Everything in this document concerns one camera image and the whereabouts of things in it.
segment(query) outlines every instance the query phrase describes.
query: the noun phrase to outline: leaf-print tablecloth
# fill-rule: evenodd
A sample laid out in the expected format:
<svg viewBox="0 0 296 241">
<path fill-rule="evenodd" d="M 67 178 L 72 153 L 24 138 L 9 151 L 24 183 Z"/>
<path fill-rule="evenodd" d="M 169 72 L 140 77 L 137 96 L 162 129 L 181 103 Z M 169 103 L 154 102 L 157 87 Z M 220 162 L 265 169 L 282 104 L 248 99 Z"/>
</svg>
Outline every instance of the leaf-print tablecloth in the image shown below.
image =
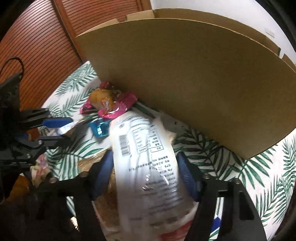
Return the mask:
<svg viewBox="0 0 296 241">
<path fill-rule="evenodd" d="M 91 64 L 86 62 L 56 89 L 43 107 L 49 108 L 52 116 L 72 117 L 78 120 L 82 118 L 79 108 L 99 84 L 100 81 Z M 152 118 L 161 116 L 165 127 L 178 134 L 173 145 L 175 153 L 185 152 L 189 160 L 198 165 L 203 172 L 221 180 L 238 177 L 257 208 L 267 239 L 273 237 L 285 216 L 294 189 L 296 130 L 263 153 L 243 160 L 197 130 L 160 111 L 150 109 L 143 103 L 137 102 L 132 109 Z M 92 114 L 88 118 L 95 120 L 98 116 Z M 44 127 L 39 131 L 42 135 L 48 132 Z M 59 180 L 65 180 L 79 173 L 78 160 L 91 157 L 109 146 L 108 138 L 94 137 L 86 124 L 73 137 L 71 146 L 47 150 L 46 155 L 53 175 Z M 67 201 L 75 214 L 71 197 L 68 197 Z M 219 218 L 222 215 L 222 207 L 223 198 L 219 198 L 216 207 L 216 216 Z M 217 234 L 218 229 L 211 234 L 210 240 L 214 240 Z"/>
</svg>

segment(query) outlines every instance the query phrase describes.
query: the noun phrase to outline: white wall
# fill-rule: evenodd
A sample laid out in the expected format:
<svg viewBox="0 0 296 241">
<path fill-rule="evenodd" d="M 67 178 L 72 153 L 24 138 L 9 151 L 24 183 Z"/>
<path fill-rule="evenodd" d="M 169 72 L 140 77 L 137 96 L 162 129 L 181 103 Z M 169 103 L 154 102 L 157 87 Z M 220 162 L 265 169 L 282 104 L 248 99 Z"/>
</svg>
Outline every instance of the white wall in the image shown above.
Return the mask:
<svg viewBox="0 0 296 241">
<path fill-rule="evenodd" d="M 280 57 L 288 57 L 296 63 L 296 53 L 276 21 L 255 0 L 150 0 L 152 9 L 188 8 L 219 14 L 249 25 L 268 36 L 281 48 Z M 269 29 L 274 38 L 266 33 Z"/>
</svg>

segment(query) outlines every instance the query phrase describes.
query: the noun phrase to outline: barcode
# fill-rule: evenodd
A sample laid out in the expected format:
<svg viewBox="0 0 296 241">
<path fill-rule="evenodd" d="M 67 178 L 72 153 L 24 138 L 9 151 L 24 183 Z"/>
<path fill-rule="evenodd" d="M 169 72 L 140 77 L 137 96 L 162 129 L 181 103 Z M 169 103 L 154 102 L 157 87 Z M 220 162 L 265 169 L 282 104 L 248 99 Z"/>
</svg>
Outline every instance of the barcode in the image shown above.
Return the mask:
<svg viewBox="0 0 296 241">
<path fill-rule="evenodd" d="M 119 142 L 120 142 L 121 154 L 122 155 L 129 154 L 130 153 L 130 147 L 129 147 L 129 144 L 128 144 L 127 135 L 119 136 Z"/>
</svg>

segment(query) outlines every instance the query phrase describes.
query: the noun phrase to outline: metal bolt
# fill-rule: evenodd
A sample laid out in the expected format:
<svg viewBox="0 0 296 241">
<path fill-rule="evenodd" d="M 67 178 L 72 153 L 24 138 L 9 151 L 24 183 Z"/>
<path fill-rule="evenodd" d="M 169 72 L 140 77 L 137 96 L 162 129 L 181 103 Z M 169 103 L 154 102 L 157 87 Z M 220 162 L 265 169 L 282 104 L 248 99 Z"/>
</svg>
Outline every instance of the metal bolt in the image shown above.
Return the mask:
<svg viewBox="0 0 296 241">
<path fill-rule="evenodd" d="M 84 172 L 80 173 L 79 176 L 80 176 L 80 177 L 87 177 L 88 174 L 89 174 L 89 172 L 85 172 L 85 171 L 84 171 Z"/>
<path fill-rule="evenodd" d="M 234 182 L 235 182 L 236 184 L 240 184 L 240 179 L 235 178 Z"/>
<path fill-rule="evenodd" d="M 210 175 L 207 174 L 207 173 L 205 173 L 205 174 L 204 174 L 204 178 L 205 178 L 205 179 L 209 179 L 209 178 L 210 178 Z"/>
<path fill-rule="evenodd" d="M 56 177 L 52 177 L 49 180 L 49 183 L 56 183 L 58 181 L 58 179 Z"/>
</svg>

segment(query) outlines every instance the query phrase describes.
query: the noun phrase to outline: white plastic package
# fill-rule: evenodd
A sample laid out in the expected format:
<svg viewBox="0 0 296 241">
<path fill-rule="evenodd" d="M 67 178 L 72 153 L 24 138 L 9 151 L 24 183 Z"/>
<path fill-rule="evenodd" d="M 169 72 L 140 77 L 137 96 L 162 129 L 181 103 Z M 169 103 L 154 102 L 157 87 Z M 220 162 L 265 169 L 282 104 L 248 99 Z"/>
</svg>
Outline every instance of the white plastic package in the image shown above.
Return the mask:
<svg viewBox="0 0 296 241">
<path fill-rule="evenodd" d="M 161 120 L 129 111 L 109 132 L 122 240 L 183 240 L 197 206 L 178 176 Z M 182 235 L 174 234 L 180 228 Z"/>
</svg>

